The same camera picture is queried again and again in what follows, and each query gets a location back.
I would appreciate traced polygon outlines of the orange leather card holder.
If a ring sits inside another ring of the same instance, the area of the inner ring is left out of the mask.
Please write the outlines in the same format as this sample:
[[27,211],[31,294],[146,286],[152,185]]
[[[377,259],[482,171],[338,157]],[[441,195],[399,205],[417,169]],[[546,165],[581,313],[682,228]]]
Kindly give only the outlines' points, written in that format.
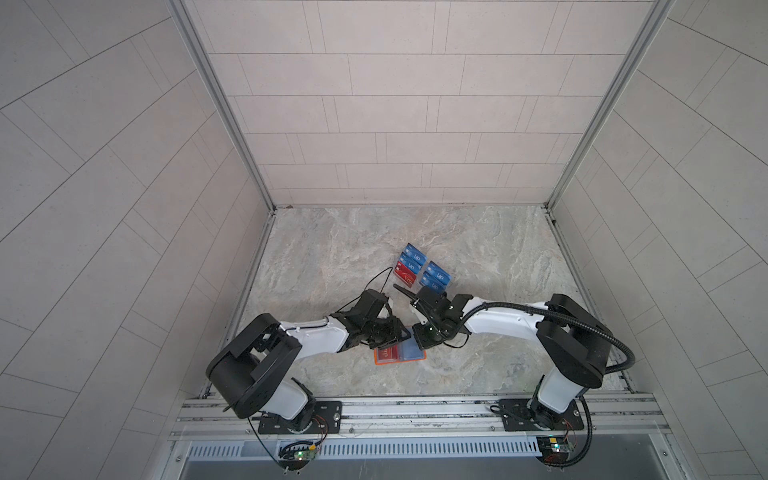
[[[399,354],[400,354],[400,362],[399,363],[406,363],[406,362],[414,362],[414,361],[422,361],[427,358],[426,351],[419,348],[416,340],[414,338],[409,338],[399,344]],[[374,350],[374,363],[376,359],[376,351],[378,349]]]

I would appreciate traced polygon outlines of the red VIP card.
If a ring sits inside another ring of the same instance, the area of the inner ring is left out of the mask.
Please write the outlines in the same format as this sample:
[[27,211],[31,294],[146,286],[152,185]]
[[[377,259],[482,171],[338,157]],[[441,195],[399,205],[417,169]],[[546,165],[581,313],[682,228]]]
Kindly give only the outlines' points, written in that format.
[[392,364],[400,362],[399,346],[394,345],[385,349],[378,349],[376,351],[375,362],[379,364]]
[[395,265],[394,273],[407,287],[412,287],[417,279],[417,275],[400,262]]

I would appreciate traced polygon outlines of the clear acrylic card display stand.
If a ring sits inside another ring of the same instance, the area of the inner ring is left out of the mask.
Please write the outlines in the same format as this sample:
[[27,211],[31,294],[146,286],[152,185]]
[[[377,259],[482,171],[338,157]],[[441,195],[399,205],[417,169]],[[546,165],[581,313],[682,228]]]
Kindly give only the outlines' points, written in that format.
[[421,287],[443,293],[450,285],[452,276],[408,243],[399,254],[394,265],[395,276],[408,288],[419,284]]

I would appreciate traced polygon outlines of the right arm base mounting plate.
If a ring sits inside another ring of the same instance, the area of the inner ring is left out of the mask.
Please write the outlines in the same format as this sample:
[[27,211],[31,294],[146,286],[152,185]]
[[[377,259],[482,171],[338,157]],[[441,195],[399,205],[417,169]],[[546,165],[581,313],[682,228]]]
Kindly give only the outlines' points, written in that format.
[[490,411],[501,417],[507,432],[585,429],[586,415],[575,400],[563,413],[545,407],[536,399],[501,399],[490,406]]

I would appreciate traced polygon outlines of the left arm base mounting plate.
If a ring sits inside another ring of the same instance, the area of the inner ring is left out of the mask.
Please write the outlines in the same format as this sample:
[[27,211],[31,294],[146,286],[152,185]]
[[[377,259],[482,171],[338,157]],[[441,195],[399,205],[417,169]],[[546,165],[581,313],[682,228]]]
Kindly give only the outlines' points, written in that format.
[[340,401],[312,400],[291,420],[274,413],[262,415],[257,430],[260,435],[337,434],[341,414]]

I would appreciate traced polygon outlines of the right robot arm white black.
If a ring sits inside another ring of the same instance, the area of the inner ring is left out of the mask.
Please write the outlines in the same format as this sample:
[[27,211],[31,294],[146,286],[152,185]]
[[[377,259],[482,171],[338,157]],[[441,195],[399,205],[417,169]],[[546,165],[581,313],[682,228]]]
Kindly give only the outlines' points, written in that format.
[[409,298],[419,319],[413,327],[418,347],[446,345],[458,334],[496,334],[539,342],[553,363],[521,414],[519,422],[541,430],[565,425],[571,404],[589,389],[602,386],[603,377],[632,367],[634,352],[610,329],[572,298],[555,294],[547,302],[517,304],[484,300],[468,294],[450,299],[423,287]]

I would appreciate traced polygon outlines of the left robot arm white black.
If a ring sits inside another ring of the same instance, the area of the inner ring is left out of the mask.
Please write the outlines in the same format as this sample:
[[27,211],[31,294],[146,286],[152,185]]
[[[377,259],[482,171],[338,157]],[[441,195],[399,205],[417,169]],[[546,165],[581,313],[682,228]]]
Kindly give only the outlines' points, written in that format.
[[390,299],[367,289],[350,309],[317,321],[280,322],[269,313],[258,315],[210,361],[205,374],[238,418],[267,413],[303,430],[313,421],[316,399],[288,378],[295,361],[359,345],[386,349],[410,338]]

